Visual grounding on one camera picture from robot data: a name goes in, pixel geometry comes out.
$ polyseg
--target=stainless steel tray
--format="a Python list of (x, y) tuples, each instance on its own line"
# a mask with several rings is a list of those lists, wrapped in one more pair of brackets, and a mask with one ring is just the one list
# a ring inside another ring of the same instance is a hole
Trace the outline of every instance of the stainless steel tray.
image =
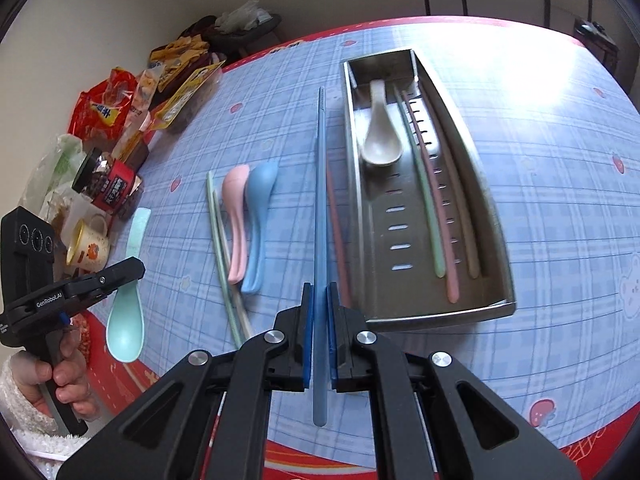
[[(394, 50), (347, 60), (343, 71), (353, 307), (376, 330), (449, 326), (513, 314), (506, 248), (478, 152), (433, 69), (413, 50)], [(387, 109), (404, 147), (402, 157), (386, 168), (367, 167), (359, 156), (370, 120), (369, 83), (374, 79), (386, 82)], [(460, 284), (456, 303), (449, 303), (446, 279), (434, 270), (424, 199), (394, 86), (411, 99), (435, 168)], [(449, 147), (455, 168), (446, 164), (441, 142)], [(463, 237), (452, 188), (451, 172), (456, 169), (478, 248), (480, 272), (475, 279), (468, 270), (469, 240)]]

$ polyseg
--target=red jar label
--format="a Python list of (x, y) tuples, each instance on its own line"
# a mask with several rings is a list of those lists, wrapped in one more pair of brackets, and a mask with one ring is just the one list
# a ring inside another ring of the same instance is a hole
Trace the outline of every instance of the red jar label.
[(114, 160), (109, 176), (92, 203), (103, 211), (113, 214), (120, 209), (129, 195), (135, 177), (136, 174), (131, 168), (119, 160)]

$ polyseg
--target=chopstick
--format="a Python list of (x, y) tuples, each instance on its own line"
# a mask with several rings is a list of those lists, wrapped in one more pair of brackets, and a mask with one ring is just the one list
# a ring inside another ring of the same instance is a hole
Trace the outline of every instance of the chopstick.
[(229, 298), (228, 283), (226, 281), (226, 265), (224, 257), (222, 255), (222, 247), (220, 243), (220, 231), (218, 225), (218, 219), (216, 218), (216, 208), (214, 205), (213, 193), (215, 192), (215, 186), (213, 184), (213, 172), (207, 172), (207, 202), (209, 203), (209, 219), (211, 221), (211, 234), (213, 236), (213, 249), (216, 255), (216, 267), (218, 268), (218, 279), (220, 281), (220, 289), (222, 291), (222, 300), (225, 303), (226, 315), (229, 319), (229, 325), (231, 326), (231, 335), (234, 338), (236, 348), (242, 346), (242, 339), (240, 332), (238, 331), (238, 324), (236, 323), (236, 316), (234, 316), (234, 310)]
[(418, 137), (418, 143), (420, 144), (420, 152), (422, 154), (422, 161), (424, 167), (427, 170), (427, 176), (429, 177), (429, 184), (431, 186), (431, 192), (433, 193), (433, 199), (436, 203), (436, 212), (438, 214), (438, 223), (440, 224), (440, 236), (442, 237), (442, 245), (444, 248), (444, 261), (447, 267), (447, 297), (449, 303), (456, 303), (460, 298), (460, 286), (458, 284), (458, 272), (456, 270), (456, 263), (453, 257), (453, 248), (451, 247), (451, 236), (449, 234), (449, 227), (447, 226), (447, 215), (444, 211), (442, 204), (442, 195), (438, 188), (438, 179), (433, 171), (433, 166), (429, 160), (429, 152), (422, 139), (422, 133), (418, 126), (418, 121), (415, 120), (414, 111), (411, 108), (409, 97), (406, 92), (402, 92), (402, 99), (409, 110), (409, 117), (414, 125), (415, 135)]
[(443, 241), (440, 237), (440, 228), (438, 227), (438, 214), (436, 213), (435, 205), (433, 203), (433, 196), (431, 196), (431, 190), (429, 181), (427, 178), (426, 170), (424, 169), (424, 163), (420, 160), (420, 149), (415, 145), (414, 134), (411, 130), (409, 120), (406, 118), (404, 108), (402, 108), (402, 98), (398, 92), (398, 88), (394, 85), (394, 93), (396, 95), (396, 103), (400, 110), (400, 116), (404, 123), (404, 130), (409, 137), (409, 145), (411, 146), (411, 152), (414, 155), (415, 169), (418, 171), (418, 181), (420, 182), (420, 188), (422, 189), (422, 196), (424, 198), (424, 211), (427, 217), (427, 225), (429, 226), (429, 235), (431, 238), (431, 247), (433, 250), (433, 268), (436, 272), (436, 276), (442, 278), (446, 273), (446, 264), (443, 252)]
[(316, 156), (316, 239), (314, 241), (314, 333), (312, 385), (313, 421), (322, 427), (327, 421), (329, 385), (329, 341), (327, 333), (327, 230), (326, 230), (326, 124), (324, 87), (318, 91), (318, 152)]
[[(218, 197), (218, 192), (216, 188), (213, 188), (213, 207), (216, 210), (216, 220), (218, 221), (218, 227), (220, 231), (220, 242), (222, 245), (222, 256), (225, 260), (225, 273), (228, 272), (230, 257), (229, 257), (229, 242), (226, 240), (225, 236), (225, 228), (222, 223), (222, 214), (220, 213), (220, 199)], [(246, 309), (244, 308), (244, 302), (242, 301), (242, 294), (240, 294), (240, 289), (238, 288), (238, 284), (229, 285), (229, 291), (231, 292), (231, 303), (236, 308), (236, 312), (238, 313), (238, 320), (240, 321), (240, 326), (242, 327), (242, 332), (244, 333), (245, 339), (251, 339), (254, 336), (254, 328), (251, 325), (251, 321), (249, 321), (249, 317), (246, 314)]]
[(344, 257), (344, 243), (342, 241), (342, 231), (340, 229), (340, 217), (338, 207), (335, 203), (334, 178), (329, 168), (329, 161), (326, 162), (326, 194), (329, 200), (329, 213), (331, 214), (331, 228), (334, 233), (335, 259), (338, 263), (338, 291), (340, 293), (340, 304), (351, 308), (351, 293), (349, 290), (349, 275), (347, 274), (347, 263)]
[(422, 95), (422, 100), (426, 104), (429, 115), (431, 117), (431, 122), (435, 128), (435, 135), (438, 137), (438, 141), (442, 146), (442, 154), (444, 156), (444, 162), (447, 167), (447, 171), (449, 171), (449, 176), (451, 179), (451, 186), (453, 187), (453, 195), (456, 199), (456, 203), (458, 205), (458, 213), (460, 215), (460, 224), (462, 225), (462, 236), (465, 239), (465, 251), (466, 251), (466, 266), (469, 271), (469, 276), (472, 279), (476, 279), (480, 276), (480, 260), (478, 258), (478, 245), (476, 244), (476, 234), (474, 232), (474, 226), (471, 223), (471, 215), (469, 214), (468, 203), (466, 202), (465, 192), (462, 189), (462, 183), (460, 181), (460, 174), (458, 173), (458, 168), (456, 167), (456, 163), (453, 160), (453, 156), (451, 155), (451, 150), (449, 149), (449, 144), (447, 139), (445, 139), (445, 135), (438, 135), (438, 132), (442, 132), (442, 125), (440, 124), (440, 120), (435, 113), (435, 110), (431, 106), (431, 103), (426, 97), (426, 92), (424, 91), (423, 86), (418, 83), (420, 87), (420, 94)]

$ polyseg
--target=jar lid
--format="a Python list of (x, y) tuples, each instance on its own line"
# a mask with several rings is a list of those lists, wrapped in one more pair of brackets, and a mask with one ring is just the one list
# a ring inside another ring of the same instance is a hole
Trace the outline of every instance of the jar lid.
[(84, 161), (80, 165), (80, 169), (76, 173), (74, 182), (71, 185), (71, 189), (76, 193), (81, 193), (82, 190), (91, 183), (92, 175), (94, 174), (95, 167), (100, 162), (101, 156), (102, 150), (100, 150), (100, 148), (94, 148), (91, 150), (91, 153), (84, 158)]

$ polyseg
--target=pink plastic spoon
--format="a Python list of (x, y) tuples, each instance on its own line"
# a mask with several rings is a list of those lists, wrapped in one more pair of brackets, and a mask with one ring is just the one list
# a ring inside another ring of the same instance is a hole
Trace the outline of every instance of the pink plastic spoon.
[(249, 166), (241, 164), (226, 174), (222, 181), (222, 202), (231, 220), (233, 244), (228, 281), (231, 285), (244, 278), (246, 270), (246, 237), (244, 236), (244, 186), (249, 178)]

